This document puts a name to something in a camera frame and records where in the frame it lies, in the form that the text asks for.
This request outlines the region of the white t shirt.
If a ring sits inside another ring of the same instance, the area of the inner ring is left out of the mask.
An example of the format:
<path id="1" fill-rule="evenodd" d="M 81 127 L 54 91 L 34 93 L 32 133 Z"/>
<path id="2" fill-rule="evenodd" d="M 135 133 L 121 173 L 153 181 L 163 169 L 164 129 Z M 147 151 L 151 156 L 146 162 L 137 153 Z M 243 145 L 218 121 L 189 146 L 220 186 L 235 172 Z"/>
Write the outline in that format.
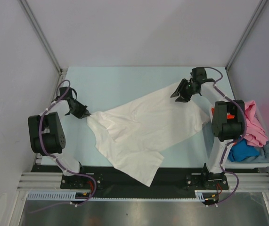
<path id="1" fill-rule="evenodd" d="M 172 100 L 176 87 L 174 83 L 87 119 L 97 150 L 115 169 L 146 186 L 164 160 L 160 152 L 192 137 L 210 119 L 194 101 Z"/>

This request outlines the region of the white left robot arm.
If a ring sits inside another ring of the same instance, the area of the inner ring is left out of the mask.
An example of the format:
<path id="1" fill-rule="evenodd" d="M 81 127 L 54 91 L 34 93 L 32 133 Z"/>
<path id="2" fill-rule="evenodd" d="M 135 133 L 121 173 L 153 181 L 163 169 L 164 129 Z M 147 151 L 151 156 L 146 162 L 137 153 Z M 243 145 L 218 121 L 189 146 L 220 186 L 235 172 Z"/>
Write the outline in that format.
<path id="1" fill-rule="evenodd" d="M 66 137 L 61 124 L 65 116 L 73 115 L 78 119 L 90 116 L 86 105 L 77 100 L 77 92 L 70 87 L 59 88 L 59 94 L 43 113 L 28 118 L 30 145 L 34 153 L 51 159 L 65 176 L 72 176 L 71 182 L 83 188 L 88 177 L 81 173 L 81 164 L 64 153 Z"/>

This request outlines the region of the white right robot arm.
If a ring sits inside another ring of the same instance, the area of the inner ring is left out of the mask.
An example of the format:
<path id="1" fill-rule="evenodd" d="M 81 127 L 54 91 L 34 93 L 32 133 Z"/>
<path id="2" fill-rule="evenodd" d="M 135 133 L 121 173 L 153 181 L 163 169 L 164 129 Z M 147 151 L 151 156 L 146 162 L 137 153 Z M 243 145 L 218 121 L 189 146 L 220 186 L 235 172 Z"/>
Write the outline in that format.
<path id="1" fill-rule="evenodd" d="M 215 139 L 210 157 L 200 175 L 186 177 L 186 184 L 188 189 L 227 190 L 224 164 L 231 147 L 246 133 L 245 104 L 226 96 L 218 88 L 218 82 L 207 77 L 206 69 L 193 68 L 190 79 L 182 79 L 171 95 L 176 102 L 188 103 L 193 95 L 199 94 L 211 104 L 210 119 Z"/>

